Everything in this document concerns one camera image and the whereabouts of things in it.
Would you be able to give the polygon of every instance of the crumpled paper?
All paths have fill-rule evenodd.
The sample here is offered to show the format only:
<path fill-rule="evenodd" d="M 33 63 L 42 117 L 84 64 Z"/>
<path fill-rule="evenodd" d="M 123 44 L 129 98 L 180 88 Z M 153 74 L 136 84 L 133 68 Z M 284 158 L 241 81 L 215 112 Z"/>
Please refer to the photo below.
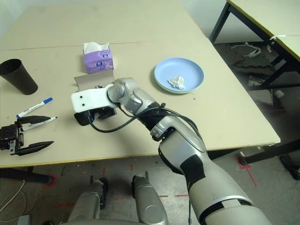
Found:
<path fill-rule="evenodd" d="M 183 77 L 180 75 L 178 77 L 175 77 L 173 79 L 168 80 L 168 82 L 172 85 L 172 87 L 174 88 L 178 88 L 180 90 L 184 90 L 185 86 L 183 85 L 184 83 L 184 79 Z"/>

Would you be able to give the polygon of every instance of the white marker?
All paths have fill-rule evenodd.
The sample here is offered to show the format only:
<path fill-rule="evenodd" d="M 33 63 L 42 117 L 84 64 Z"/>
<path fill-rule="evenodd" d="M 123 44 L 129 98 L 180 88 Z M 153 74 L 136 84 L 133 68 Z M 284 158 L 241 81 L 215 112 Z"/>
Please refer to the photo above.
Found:
<path fill-rule="evenodd" d="M 43 124 L 49 123 L 49 122 L 51 122 L 51 121 L 53 121 L 53 120 L 55 120 L 57 118 L 58 117 L 51 117 L 50 119 L 45 120 L 45 121 L 40 122 L 40 123 L 34 123 L 34 124 L 25 123 L 25 124 L 22 124 L 21 131 L 25 131 L 25 130 L 30 130 L 30 129 L 36 128 L 36 127 L 41 126 Z"/>
<path fill-rule="evenodd" d="M 52 101 L 52 99 L 53 99 L 53 98 L 50 97 L 50 98 L 48 98 L 48 99 L 42 101 L 41 103 L 38 103 L 38 104 L 36 104 L 35 106 L 30 107 L 29 109 L 26 109 L 24 112 L 21 112 L 21 113 L 17 114 L 17 118 L 20 118 L 20 117 L 23 117 L 23 116 L 27 115 L 28 113 L 30 113 L 30 112 L 32 112 L 32 111 L 38 109 L 39 107 L 41 107 L 41 106 L 47 104 L 48 102 Z"/>

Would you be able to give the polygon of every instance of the plate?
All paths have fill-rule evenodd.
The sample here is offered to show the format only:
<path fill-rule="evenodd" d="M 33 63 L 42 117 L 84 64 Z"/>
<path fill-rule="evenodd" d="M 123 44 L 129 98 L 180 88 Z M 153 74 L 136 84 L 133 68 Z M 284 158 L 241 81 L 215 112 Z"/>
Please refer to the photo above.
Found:
<path fill-rule="evenodd" d="M 184 79 L 184 90 L 174 88 L 168 80 L 182 76 Z M 160 62 L 154 70 L 156 82 L 164 90 L 176 93 L 185 94 L 197 89 L 204 80 L 204 72 L 201 67 L 188 59 L 184 58 L 169 58 Z"/>

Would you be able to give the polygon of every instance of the floor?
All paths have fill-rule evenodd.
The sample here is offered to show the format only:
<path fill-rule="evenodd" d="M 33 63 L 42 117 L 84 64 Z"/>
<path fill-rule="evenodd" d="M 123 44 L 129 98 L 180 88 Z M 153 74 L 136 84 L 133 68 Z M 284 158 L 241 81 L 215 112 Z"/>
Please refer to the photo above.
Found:
<path fill-rule="evenodd" d="M 270 66 L 270 60 L 275 55 L 265 49 L 260 58 L 241 60 L 243 52 L 237 48 L 234 48 L 234 51 L 222 51 L 228 48 L 226 45 L 217 45 L 216 48 L 243 84 L 247 83 L 248 73 L 268 74 L 274 69 Z M 298 80 L 299 76 L 295 73 L 287 73 L 280 77 L 278 82 L 285 82 L 285 79 Z M 280 98 L 280 102 L 285 112 L 265 111 L 263 105 L 259 102 L 257 104 L 281 137 L 282 143 L 286 143 L 299 138 L 300 88 L 282 91 L 285 95 Z M 277 157 L 254 163 L 248 170 L 242 169 L 236 161 L 240 151 L 245 155 L 252 155 L 262 150 L 254 147 L 245 148 L 215 159 L 214 162 L 235 179 L 273 225 L 299 225 L 300 182 L 290 176 Z M 299 151 L 290 155 L 300 163 Z M 135 200 L 131 195 L 131 179 L 136 174 L 143 174 L 148 176 L 150 183 L 161 197 L 169 224 L 188 224 L 185 180 L 183 176 L 172 173 L 158 156 L 36 166 L 34 172 L 52 174 L 56 177 L 55 185 L 47 187 L 26 183 L 22 189 L 26 202 L 23 195 L 19 194 L 1 212 L 2 221 L 15 218 L 25 211 L 26 214 L 31 215 L 33 225 L 41 225 L 47 220 L 55 225 L 66 222 L 77 197 L 88 186 L 91 175 L 94 179 L 104 176 L 109 181 L 107 207 L 101 211 L 101 217 L 137 221 Z M 18 190 L 21 184 L 21 181 L 0 179 L 1 201 L 11 192 Z M 192 213 L 192 224 L 198 224 L 194 213 Z"/>

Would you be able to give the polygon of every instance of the black cable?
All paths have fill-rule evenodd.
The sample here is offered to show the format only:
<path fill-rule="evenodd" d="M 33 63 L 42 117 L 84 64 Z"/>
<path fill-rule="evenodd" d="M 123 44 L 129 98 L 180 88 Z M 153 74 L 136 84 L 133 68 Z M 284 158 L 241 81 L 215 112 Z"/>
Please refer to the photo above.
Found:
<path fill-rule="evenodd" d="M 129 115 L 127 112 L 125 112 L 122 108 L 121 108 L 121 105 L 118 105 L 118 108 L 125 114 L 127 115 L 128 117 L 133 117 L 132 115 Z"/>
<path fill-rule="evenodd" d="M 192 208 L 192 205 L 191 205 L 191 201 L 188 202 L 188 225 L 191 225 L 192 224 L 192 213 L 191 213 L 191 208 Z"/>
<path fill-rule="evenodd" d="M 147 115 L 141 115 L 140 117 L 142 117 L 142 116 L 175 116 L 175 117 L 182 118 L 185 122 L 188 123 L 188 125 L 193 129 L 193 131 L 196 133 L 196 135 L 198 137 L 200 137 L 200 139 L 202 140 L 202 137 L 201 137 L 201 135 L 198 131 L 198 128 L 197 128 L 196 124 L 190 118 L 188 118 L 186 116 L 183 116 L 183 115 L 180 115 L 180 114 L 170 114 L 170 113 L 159 113 L 159 114 L 153 114 L 153 115 L 147 114 Z"/>
<path fill-rule="evenodd" d="M 161 112 L 160 112 L 160 113 L 157 113 L 157 111 L 156 111 L 156 112 L 154 111 L 155 109 L 159 109 L 159 110 L 166 111 L 166 112 L 172 112 L 172 113 L 161 113 Z M 146 112 L 148 112 L 148 111 L 154 111 L 154 113 L 153 113 L 153 114 L 147 114 L 147 115 L 144 115 L 144 114 L 145 114 Z M 98 127 L 96 127 L 96 126 L 91 122 L 90 118 L 89 118 L 89 123 L 90 123 L 90 125 L 91 125 L 96 131 L 98 131 L 98 132 L 101 132 L 101 133 L 111 133 L 111 132 L 114 132 L 114 131 L 117 131 L 117 130 L 122 129 L 123 127 L 125 127 L 126 125 L 128 125 L 129 123 L 131 123 L 132 121 L 134 121 L 135 119 L 138 119 L 138 118 L 140 118 L 140 117 L 142 117 L 142 116 L 156 116 L 156 117 L 157 117 L 157 116 L 176 116 L 176 117 L 182 118 L 185 122 L 188 123 L 188 125 L 194 130 L 194 132 L 196 133 L 196 135 L 197 135 L 198 137 L 200 137 L 201 140 L 202 140 L 202 137 L 201 137 L 201 135 L 200 135 L 200 133 L 199 133 L 199 131 L 198 131 L 198 128 L 197 128 L 196 124 L 195 124 L 190 118 L 188 118 L 188 117 L 186 117 L 186 116 L 183 116 L 183 115 L 180 115 L 179 113 L 177 113 L 177 112 L 175 112 L 175 111 L 173 111 L 173 110 L 171 110 L 171 109 L 162 108 L 162 107 L 154 107 L 154 108 L 149 108 L 149 109 L 147 109 L 147 110 L 144 110 L 143 112 L 141 112 L 141 113 L 139 113 L 139 114 L 133 116 L 130 120 L 128 120 L 128 121 L 125 122 L 124 124 L 122 124 L 122 125 L 120 125 L 120 126 L 114 128 L 114 129 L 110 129 L 110 130 L 101 130 L 101 129 L 99 129 Z"/>
<path fill-rule="evenodd" d="M 148 112 L 148 111 L 150 111 L 150 110 L 153 110 L 153 109 L 158 109 L 158 107 L 154 107 L 154 108 L 150 108 L 150 109 L 148 109 L 148 110 L 144 110 L 143 112 L 141 112 L 141 113 L 139 113 L 139 114 L 133 116 L 130 120 L 128 120 L 128 121 L 125 122 L 124 124 L 122 124 L 122 125 L 120 125 L 120 126 L 114 128 L 114 129 L 111 129 L 111 130 L 101 130 L 101 129 L 99 129 L 98 127 L 96 127 L 96 126 L 92 123 L 90 117 L 88 118 L 88 120 L 89 120 L 89 123 L 90 123 L 90 125 L 92 126 L 92 128 L 94 128 L 96 131 L 99 131 L 99 132 L 101 132 L 101 133 L 111 133 L 111 132 L 120 130 L 121 128 L 125 127 L 126 125 L 128 125 L 129 123 L 131 123 L 132 121 L 134 121 L 135 119 L 139 118 L 139 116 L 141 116 L 142 114 L 144 114 L 144 113 L 146 113 L 146 112 Z"/>

